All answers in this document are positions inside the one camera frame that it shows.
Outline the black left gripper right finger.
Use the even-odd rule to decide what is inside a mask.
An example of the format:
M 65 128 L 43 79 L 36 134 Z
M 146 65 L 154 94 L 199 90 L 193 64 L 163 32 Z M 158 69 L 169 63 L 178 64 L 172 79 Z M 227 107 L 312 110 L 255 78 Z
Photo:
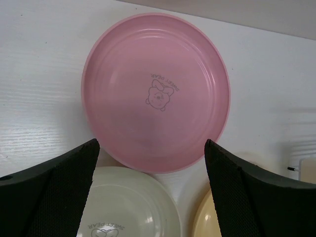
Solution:
M 205 164 L 223 237 L 314 237 L 316 186 L 267 171 L 208 139 Z

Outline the pink plastic plate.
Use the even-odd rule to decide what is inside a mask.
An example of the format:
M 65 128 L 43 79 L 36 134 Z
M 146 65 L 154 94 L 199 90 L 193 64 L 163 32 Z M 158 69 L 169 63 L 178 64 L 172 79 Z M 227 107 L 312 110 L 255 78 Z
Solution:
M 193 24 L 164 13 L 125 18 L 85 62 L 81 100 L 100 146 L 146 173 L 183 170 L 221 136 L 230 110 L 224 61 Z

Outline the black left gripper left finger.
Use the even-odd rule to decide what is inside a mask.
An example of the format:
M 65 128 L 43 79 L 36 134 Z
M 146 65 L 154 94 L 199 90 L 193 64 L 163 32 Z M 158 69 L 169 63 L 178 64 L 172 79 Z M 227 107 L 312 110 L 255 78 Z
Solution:
M 2 237 L 76 236 L 100 145 L 92 139 L 0 179 Z

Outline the cream plastic plate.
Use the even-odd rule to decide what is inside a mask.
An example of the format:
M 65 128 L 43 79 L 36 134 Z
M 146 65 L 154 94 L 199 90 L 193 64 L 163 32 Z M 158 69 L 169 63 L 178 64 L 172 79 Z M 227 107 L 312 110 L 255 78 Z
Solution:
M 153 177 L 117 166 L 93 174 L 79 237 L 179 237 L 175 202 Z

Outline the yellow plastic plate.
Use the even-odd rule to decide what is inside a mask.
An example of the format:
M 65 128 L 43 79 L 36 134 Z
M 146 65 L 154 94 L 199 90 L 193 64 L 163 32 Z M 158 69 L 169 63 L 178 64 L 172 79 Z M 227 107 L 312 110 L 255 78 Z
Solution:
M 211 190 L 199 205 L 193 223 L 192 237 L 221 237 Z

